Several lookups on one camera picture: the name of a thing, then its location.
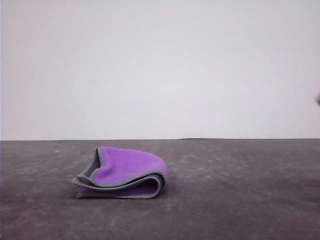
concrete floor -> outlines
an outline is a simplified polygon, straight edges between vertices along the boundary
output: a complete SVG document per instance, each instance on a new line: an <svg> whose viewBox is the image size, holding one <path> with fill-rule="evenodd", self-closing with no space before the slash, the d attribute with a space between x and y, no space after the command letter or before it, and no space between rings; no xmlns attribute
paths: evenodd
<svg viewBox="0 0 320 240"><path fill-rule="evenodd" d="M153 199L75 199L95 148L167 162ZM320 140L1 143L1 240L319 240Z"/></svg>

white backdrop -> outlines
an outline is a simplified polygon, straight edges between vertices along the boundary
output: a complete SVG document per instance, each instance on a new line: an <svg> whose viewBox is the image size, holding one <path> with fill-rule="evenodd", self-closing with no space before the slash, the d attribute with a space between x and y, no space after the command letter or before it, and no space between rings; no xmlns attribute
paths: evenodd
<svg viewBox="0 0 320 240"><path fill-rule="evenodd" d="M2 0L2 140L319 138L318 0Z"/></svg>

folded microfiber towel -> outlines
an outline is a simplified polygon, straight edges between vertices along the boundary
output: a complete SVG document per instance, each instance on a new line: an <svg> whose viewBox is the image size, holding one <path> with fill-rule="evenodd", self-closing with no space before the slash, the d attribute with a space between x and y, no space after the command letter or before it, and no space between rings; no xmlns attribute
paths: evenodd
<svg viewBox="0 0 320 240"><path fill-rule="evenodd" d="M167 184L168 169L159 157L143 151L97 147L93 163L72 180L76 198L150 199Z"/></svg>

